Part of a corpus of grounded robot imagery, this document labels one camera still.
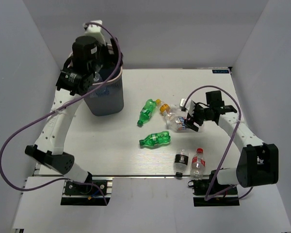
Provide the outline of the blue orange label bottle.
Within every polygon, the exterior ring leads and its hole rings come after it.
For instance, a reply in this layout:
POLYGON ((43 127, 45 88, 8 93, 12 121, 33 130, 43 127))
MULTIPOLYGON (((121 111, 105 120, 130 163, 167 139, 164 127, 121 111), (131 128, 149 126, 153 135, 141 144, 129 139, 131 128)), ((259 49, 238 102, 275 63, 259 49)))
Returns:
POLYGON ((169 130, 173 130, 175 132, 186 132, 191 130, 188 126, 184 124, 186 117, 170 115, 165 117, 166 120, 166 128, 169 130))

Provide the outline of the clear unlabelled plastic bottle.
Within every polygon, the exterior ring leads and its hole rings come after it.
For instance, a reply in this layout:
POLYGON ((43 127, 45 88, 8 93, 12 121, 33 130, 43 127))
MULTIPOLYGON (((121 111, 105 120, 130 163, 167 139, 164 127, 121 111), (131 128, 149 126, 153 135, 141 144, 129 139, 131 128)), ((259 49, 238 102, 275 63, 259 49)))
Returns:
POLYGON ((171 111, 178 116, 186 116, 187 111, 182 111, 181 106, 179 104, 170 105, 171 111))

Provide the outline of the blue label water bottle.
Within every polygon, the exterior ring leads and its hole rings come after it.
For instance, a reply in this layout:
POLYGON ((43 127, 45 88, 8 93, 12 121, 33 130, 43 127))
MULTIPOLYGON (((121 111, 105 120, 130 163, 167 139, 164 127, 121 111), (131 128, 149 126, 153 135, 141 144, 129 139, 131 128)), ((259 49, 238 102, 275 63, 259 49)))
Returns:
POLYGON ((100 82, 105 81, 109 77, 109 75, 112 73, 112 71, 113 71, 112 67, 109 67, 109 68, 103 67, 103 68, 101 68, 99 71, 97 71, 95 73, 93 82, 94 83, 100 83, 100 82))

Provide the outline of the green Sprite bottle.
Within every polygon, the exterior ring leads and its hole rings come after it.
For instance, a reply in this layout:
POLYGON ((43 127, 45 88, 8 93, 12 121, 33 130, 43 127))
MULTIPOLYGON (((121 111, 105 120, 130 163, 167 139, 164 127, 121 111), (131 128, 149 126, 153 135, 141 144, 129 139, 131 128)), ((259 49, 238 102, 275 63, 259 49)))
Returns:
POLYGON ((146 101, 145 105, 140 111, 139 119, 137 121, 138 127, 142 127, 145 123, 149 122, 156 109, 156 106, 157 104, 153 99, 148 99, 146 101))
POLYGON ((171 136, 168 131, 160 133, 151 133, 144 139, 139 140, 141 147, 154 148, 157 146, 167 145, 171 142, 171 136))

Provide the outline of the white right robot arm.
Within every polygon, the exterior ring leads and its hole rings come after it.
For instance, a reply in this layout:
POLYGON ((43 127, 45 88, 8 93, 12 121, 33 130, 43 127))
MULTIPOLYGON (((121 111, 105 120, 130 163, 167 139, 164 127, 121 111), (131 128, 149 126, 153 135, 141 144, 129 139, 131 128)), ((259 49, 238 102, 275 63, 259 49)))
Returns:
POLYGON ((279 151, 275 144, 267 144, 258 138, 241 120, 240 111, 226 105, 220 90, 206 93, 206 105, 191 99, 180 101, 187 112, 185 125, 198 131, 206 121, 213 121, 223 129, 237 146, 240 157, 236 167, 214 172, 209 181, 210 190, 222 193, 227 186, 244 188, 276 184, 279 177, 279 151))

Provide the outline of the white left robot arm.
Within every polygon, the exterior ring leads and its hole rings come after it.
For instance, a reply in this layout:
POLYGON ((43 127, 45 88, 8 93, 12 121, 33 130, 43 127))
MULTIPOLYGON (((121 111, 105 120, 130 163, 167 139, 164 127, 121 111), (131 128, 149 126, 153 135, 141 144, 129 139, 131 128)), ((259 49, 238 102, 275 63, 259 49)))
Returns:
POLYGON ((38 139, 25 148, 26 155, 76 182, 76 188, 83 194, 93 188, 92 175, 75 162, 73 155, 64 151, 65 139, 80 101, 111 79, 108 77, 95 85, 95 75, 101 68, 118 70, 121 65, 122 53, 116 38, 111 38, 110 45, 93 36, 76 38, 72 54, 56 83, 53 109, 38 139))

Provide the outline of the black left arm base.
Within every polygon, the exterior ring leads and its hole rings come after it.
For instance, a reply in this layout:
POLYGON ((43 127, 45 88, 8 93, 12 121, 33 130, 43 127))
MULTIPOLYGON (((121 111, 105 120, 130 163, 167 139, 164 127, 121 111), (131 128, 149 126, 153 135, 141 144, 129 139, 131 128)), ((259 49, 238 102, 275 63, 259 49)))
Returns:
POLYGON ((106 206, 112 193, 112 178, 93 178, 95 185, 80 185, 72 181, 64 183, 62 206, 106 206))

